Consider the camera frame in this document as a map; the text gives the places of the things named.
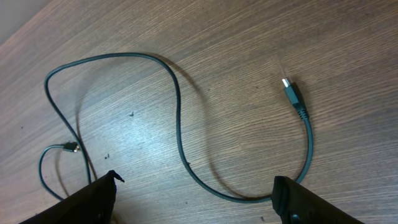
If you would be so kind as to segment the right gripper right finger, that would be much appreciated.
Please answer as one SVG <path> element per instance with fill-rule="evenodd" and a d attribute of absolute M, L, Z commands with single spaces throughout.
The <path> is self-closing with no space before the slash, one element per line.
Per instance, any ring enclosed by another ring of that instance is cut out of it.
<path fill-rule="evenodd" d="M 362 224 L 286 176 L 276 176 L 272 207 L 282 224 Z"/>

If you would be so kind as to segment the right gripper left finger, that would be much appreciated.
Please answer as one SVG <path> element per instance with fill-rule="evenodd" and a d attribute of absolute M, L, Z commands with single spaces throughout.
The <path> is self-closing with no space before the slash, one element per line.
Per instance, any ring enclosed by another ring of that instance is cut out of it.
<path fill-rule="evenodd" d="M 92 184 L 21 224 L 110 224 L 116 201 L 115 181 L 124 179 L 110 170 Z"/>

